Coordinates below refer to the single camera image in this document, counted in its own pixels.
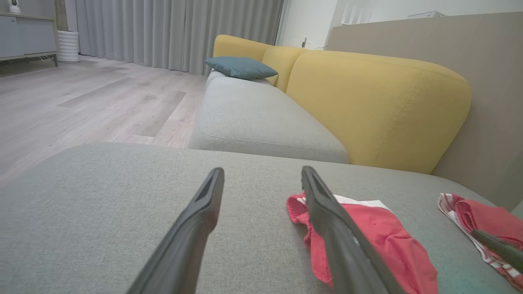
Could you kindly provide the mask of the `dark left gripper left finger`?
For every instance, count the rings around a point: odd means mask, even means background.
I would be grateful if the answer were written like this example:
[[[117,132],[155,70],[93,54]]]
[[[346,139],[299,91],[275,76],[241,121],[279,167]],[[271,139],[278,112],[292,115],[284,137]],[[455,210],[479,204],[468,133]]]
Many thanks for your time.
[[[145,263],[129,294],[193,294],[208,236],[219,218],[224,169],[212,169]]]

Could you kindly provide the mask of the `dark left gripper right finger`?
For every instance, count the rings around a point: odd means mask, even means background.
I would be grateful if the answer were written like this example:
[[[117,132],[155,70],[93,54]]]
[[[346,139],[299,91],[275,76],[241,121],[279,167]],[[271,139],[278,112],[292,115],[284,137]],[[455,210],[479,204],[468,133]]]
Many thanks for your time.
[[[388,266],[311,166],[302,168],[309,221],[323,238],[337,294],[403,294]]]

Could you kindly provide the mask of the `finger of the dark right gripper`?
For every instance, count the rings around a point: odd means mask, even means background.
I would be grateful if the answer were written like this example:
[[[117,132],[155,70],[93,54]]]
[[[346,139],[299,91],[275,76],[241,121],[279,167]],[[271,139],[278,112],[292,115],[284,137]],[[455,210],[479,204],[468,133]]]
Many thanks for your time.
[[[470,236],[484,260],[490,258],[522,272],[522,237],[506,228],[472,229]]]

